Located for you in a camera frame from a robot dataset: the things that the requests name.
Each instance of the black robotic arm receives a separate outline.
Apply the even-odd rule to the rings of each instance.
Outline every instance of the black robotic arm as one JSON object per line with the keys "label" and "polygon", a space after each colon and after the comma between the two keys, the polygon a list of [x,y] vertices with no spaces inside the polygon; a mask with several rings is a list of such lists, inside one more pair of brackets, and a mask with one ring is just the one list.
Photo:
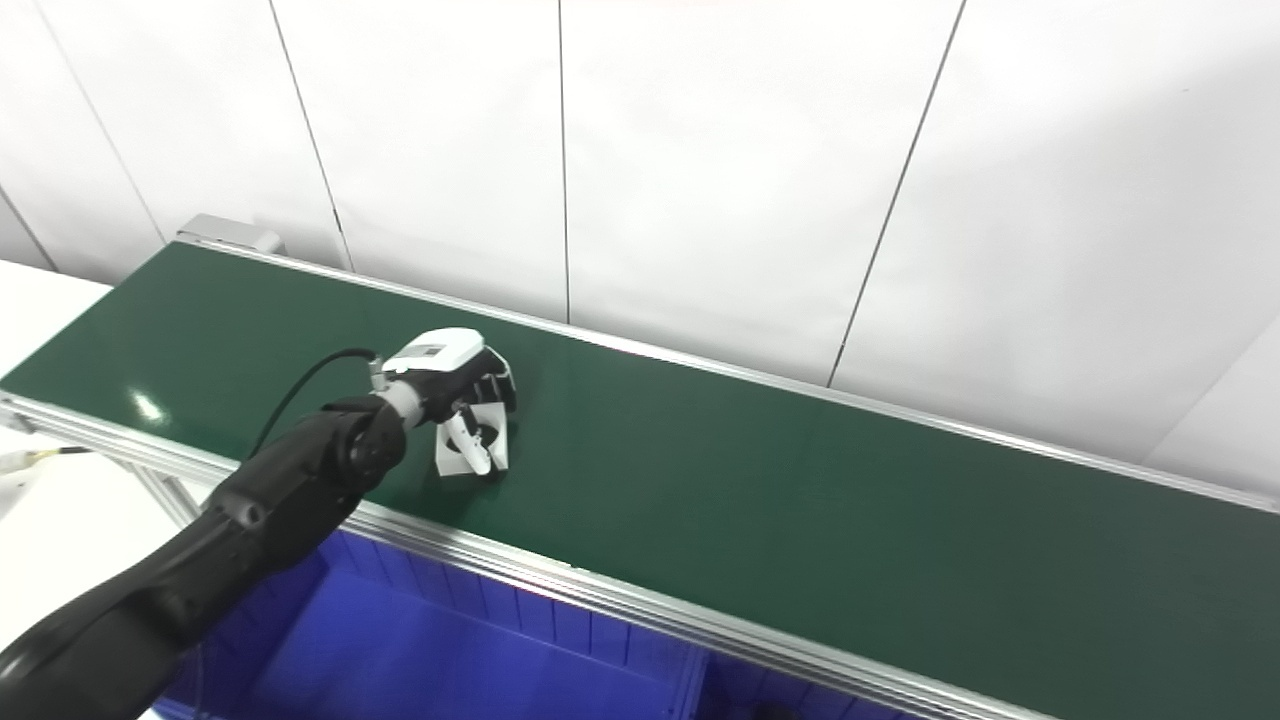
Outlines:
{"label": "black robotic arm", "polygon": [[509,369],[483,340],[443,368],[397,357],[374,393],[305,418],[219,484],[202,514],[156,552],[0,652],[0,717],[136,719],[239,598],[351,515],[404,456],[408,428],[452,421],[480,448],[474,416],[465,421],[468,404],[497,396],[515,407]]}

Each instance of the white wall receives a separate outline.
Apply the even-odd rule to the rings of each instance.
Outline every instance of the white wall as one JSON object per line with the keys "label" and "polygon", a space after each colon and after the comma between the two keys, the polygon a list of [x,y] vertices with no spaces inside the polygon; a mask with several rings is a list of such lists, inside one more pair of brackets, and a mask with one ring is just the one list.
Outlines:
{"label": "white wall", "polygon": [[566,0],[575,324],[826,382],[957,0]]}
{"label": "white wall", "polygon": [[836,387],[1142,460],[1280,310],[1277,37],[972,3]]}
{"label": "white wall", "polygon": [[358,272],[564,319],[556,0],[279,0]]}
{"label": "white wall", "polygon": [[0,1],[0,187],[64,273],[118,282],[161,246],[33,0]]}
{"label": "white wall", "polygon": [[32,268],[54,269],[3,192],[0,192],[0,255]]}
{"label": "white wall", "polygon": [[959,0],[38,1],[0,187],[63,272],[221,214],[1280,493],[1280,4],[972,0],[922,126]]}

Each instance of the black cable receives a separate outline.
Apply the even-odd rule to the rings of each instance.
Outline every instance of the black cable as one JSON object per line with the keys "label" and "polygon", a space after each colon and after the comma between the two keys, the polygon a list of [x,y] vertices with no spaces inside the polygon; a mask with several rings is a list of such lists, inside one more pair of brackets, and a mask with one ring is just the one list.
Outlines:
{"label": "black cable", "polygon": [[374,360],[378,359],[378,354],[365,347],[347,347],[339,350],[338,352],[330,352],[329,355],[321,357],[315,365],[311,365],[311,368],[306,373],[302,373],[302,377],[298,378],[296,383],[293,383],[293,387],[289,388],[289,392],[284,393],[284,397],[280,398],[280,402],[276,404],[275,410],[271,411],[271,416],[266,419],[266,425],[262,427],[262,432],[259,433],[257,441],[253,442],[253,447],[248,451],[248,455],[244,456],[246,460],[257,455],[259,450],[262,450],[262,445],[266,442],[266,436],[271,434],[271,428],[275,427],[276,420],[279,420],[280,415],[284,414],[284,409],[289,406],[289,401],[292,401],[293,396],[296,396],[298,391],[302,389],[302,386],[307,384],[307,382],[312,377],[315,377],[315,374],[319,373],[325,365],[333,363],[334,360],[340,360],[343,357],[364,357],[366,361],[372,363]]}

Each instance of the white object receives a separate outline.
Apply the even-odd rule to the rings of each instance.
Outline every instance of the white object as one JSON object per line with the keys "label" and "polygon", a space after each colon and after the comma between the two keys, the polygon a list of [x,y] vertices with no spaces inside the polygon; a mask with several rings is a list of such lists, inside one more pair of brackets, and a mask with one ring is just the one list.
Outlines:
{"label": "white object", "polygon": [[42,457],[40,452],[31,450],[18,450],[15,452],[0,452],[0,483],[6,475],[31,468]]}
{"label": "white object", "polygon": [[440,328],[425,332],[383,363],[385,373],[457,370],[484,350],[484,337],[471,328]]}
{"label": "white object", "polygon": [[404,380],[383,384],[385,387],[379,388],[375,382],[374,395],[385,400],[404,419],[404,432],[416,428],[422,421],[422,397]]}
{"label": "white object", "polygon": [[[463,413],[463,410],[454,413],[440,427],[448,433],[453,447],[458,448],[458,454],[462,455],[462,459],[467,461],[467,465],[471,466],[475,474],[488,475],[493,471],[493,459],[489,457],[489,451],[484,448],[484,437],[480,433],[480,428],[475,428],[472,433],[471,428],[467,427],[467,416]],[[439,430],[436,430],[436,437],[439,437]]]}
{"label": "white object", "polygon": [[[467,475],[467,474],[488,474],[483,471],[483,466],[488,465],[489,457],[493,459],[493,466],[497,470],[507,469],[507,407],[502,402],[485,402],[481,405],[472,405],[471,411],[475,413],[476,421],[481,427],[488,425],[498,432],[498,436],[488,448],[479,447],[480,455],[485,455],[484,460],[480,460],[475,455],[475,450],[470,448],[467,442],[453,441],[454,447],[463,448],[466,452],[471,452],[474,459],[468,459],[463,452],[458,452],[449,447],[449,439],[453,437],[449,428],[452,423],[462,421],[461,415],[454,415],[448,423],[436,425],[435,429],[435,469],[439,471],[440,477],[448,475]],[[461,434],[466,438],[474,438],[474,443],[479,446],[480,438],[476,436],[470,436],[466,429],[462,429]]]}
{"label": "white object", "polygon": [[[20,446],[20,443],[24,443],[29,439],[32,438],[27,434],[0,428],[0,447]],[[26,451],[9,452],[0,457],[24,456],[24,455],[27,455]],[[4,520],[5,515],[8,515],[10,510],[17,507],[18,503],[22,502],[22,500],[27,496],[27,493],[31,492],[32,484],[35,483],[38,475],[40,475],[38,470],[32,470],[29,473],[24,473],[22,470],[0,473],[0,520]],[[6,580],[8,580],[6,578],[0,578],[0,583],[8,584]],[[3,606],[4,602],[0,601],[0,609],[3,609]]]}

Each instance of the wall seam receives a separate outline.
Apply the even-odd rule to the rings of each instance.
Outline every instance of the wall seam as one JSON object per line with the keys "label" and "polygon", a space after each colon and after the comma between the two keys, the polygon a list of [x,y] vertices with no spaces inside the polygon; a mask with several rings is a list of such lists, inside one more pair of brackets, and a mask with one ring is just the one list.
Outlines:
{"label": "wall seam", "polygon": [[1257,332],[1257,334],[1254,334],[1253,338],[1248,343],[1245,343],[1244,348],[1240,350],[1240,354],[1236,355],[1234,360],[1228,363],[1225,368],[1222,368],[1222,372],[1219,373],[1216,378],[1213,378],[1213,382],[1204,388],[1204,392],[1199,393],[1199,396],[1190,405],[1187,406],[1187,411],[1183,413],[1181,416],[1179,416],[1176,420],[1174,420],[1174,423],[1169,425],[1169,429],[1160,436],[1160,439],[1157,439],[1151,446],[1151,448],[1147,450],[1146,454],[1143,454],[1142,461],[1139,462],[1140,465],[1147,465],[1151,461],[1151,459],[1156,455],[1156,451],[1158,451],[1161,446],[1165,445],[1165,441],[1167,441],[1175,432],[1178,432],[1178,428],[1183,427],[1183,423],[1185,423],[1187,419],[1190,418],[1192,413],[1194,413],[1196,409],[1204,402],[1204,398],[1208,397],[1211,392],[1217,389],[1217,386],[1222,384],[1222,380],[1226,379],[1226,375],[1231,374],[1231,370],[1234,370],[1235,366],[1240,364],[1240,360],[1244,360],[1244,356],[1248,355],[1249,351],[1252,351],[1258,345],[1258,342],[1262,340],[1262,336],[1267,334],[1267,331],[1270,331],[1276,324],[1276,322],[1280,322],[1280,311],[1276,311],[1276,314],[1272,315],[1271,319],[1262,325],[1262,328]]}
{"label": "wall seam", "polygon": [[964,9],[968,0],[960,0],[960,6],[956,9],[956,19],[951,23],[951,32],[947,35],[947,42],[942,46],[942,58],[938,60],[938,69],[933,73],[933,83],[929,86],[929,94],[924,97],[924,109],[920,111],[920,122],[915,126],[915,135],[911,136],[911,143],[906,147],[906,158],[902,160],[902,170],[897,176],[897,183],[893,186],[893,195],[890,196],[888,208],[884,210],[884,220],[881,223],[879,233],[876,236],[876,245],[872,247],[872,256],[867,260],[867,270],[863,273],[863,281],[858,286],[858,296],[854,299],[854,309],[849,313],[849,323],[845,324],[845,334],[840,340],[840,348],[836,350],[836,361],[831,364],[831,374],[827,375],[827,386],[836,380],[836,370],[840,368],[840,360],[845,356],[845,346],[849,345],[849,334],[854,329],[854,318],[858,316],[858,310],[863,305],[863,296],[867,293],[867,283],[870,281],[872,269],[876,266],[876,259],[879,256],[881,245],[884,242],[884,233],[888,229],[890,218],[893,217],[893,208],[897,205],[897,196],[902,191],[902,181],[906,179],[906,170],[911,165],[911,158],[915,155],[915,146],[920,141],[920,131],[924,129],[924,120],[929,117],[929,108],[933,105],[933,96],[938,91],[938,83],[942,79],[942,70],[947,65],[947,58],[951,55],[951,45],[955,42],[956,31],[960,28],[960,18],[964,17]]}
{"label": "wall seam", "polygon": [[293,95],[298,99],[298,110],[302,111],[302,124],[307,128],[307,140],[311,142],[311,152],[315,155],[316,167],[320,169],[320,181],[324,183],[325,197],[329,199],[329,209],[333,211],[333,223],[338,229],[338,240],[342,241],[342,251],[347,256],[347,266],[356,272],[356,263],[351,259],[351,245],[347,242],[347,233],[342,229],[342,218],[338,215],[338,204],[333,200],[333,187],[329,184],[329,173],[324,169],[324,160],[320,158],[320,146],[316,145],[316,133],[311,129],[311,115],[307,114],[307,104],[302,101],[302,88],[298,87],[298,76],[293,70],[293,56],[289,55],[289,46],[284,42],[284,28],[280,27],[280,15],[275,12],[275,0],[266,0],[271,9],[271,23],[275,26],[275,37],[280,41],[280,51],[284,54],[284,64],[289,69],[289,82],[293,83]]}
{"label": "wall seam", "polygon": [[133,196],[138,199],[138,204],[142,205],[142,211],[146,213],[147,220],[151,222],[151,228],[156,231],[156,238],[160,240],[160,246],[164,247],[168,243],[164,237],[164,232],[160,229],[160,224],[156,223],[155,215],[151,214],[151,206],[147,205],[146,199],[142,197],[142,190],[138,188],[137,181],[133,179],[133,173],[129,172],[129,167],[124,163],[124,156],[120,155],[120,149],[115,146],[115,141],[111,140],[111,133],[106,131],[106,123],[102,122],[102,115],[99,114],[97,106],[93,105],[93,100],[88,96],[88,90],[86,90],[84,83],[81,82],[79,73],[76,72],[76,65],[72,64],[70,55],[67,54],[67,49],[63,47],[63,41],[59,40],[58,33],[54,32],[54,24],[49,22],[45,9],[38,1],[35,1],[33,5],[36,6],[36,14],[40,15],[40,22],[44,23],[45,29],[49,31],[49,37],[54,41],[54,47],[58,49],[58,55],[63,59],[63,64],[67,65],[67,72],[72,74],[72,81],[76,83],[76,88],[79,91],[81,97],[84,99],[84,104],[88,105],[88,111],[92,113],[93,122],[96,122],[97,128],[102,131],[102,137],[106,138],[106,145],[111,149],[111,155],[115,158],[116,164],[120,165],[120,172],[123,172],[125,179],[129,181]]}
{"label": "wall seam", "polygon": [[18,227],[27,233],[27,238],[36,246],[36,251],[45,259],[45,263],[49,263],[49,269],[55,273],[61,273],[61,270],[58,269],[58,263],[54,263],[54,258],[49,254],[49,250],[45,249],[45,245],[40,242],[40,238],[36,237],[36,233],[31,232],[31,225],[27,224],[27,219],[22,217],[22,213],[18,211],[18,206],[13,204],[13,199],[9,197],[3,187],[0,187],[0,204],[8,206],[9,211],[13,213],[14,219],[18,220]]}
{"label": "wall seam", "polygon": [[564,140],[564,10],[563,0],[556,0],[556,37],[559,45],[561,79],[561,200],[564,223],[564,324],[573,324],[568,283],[568,146]]}

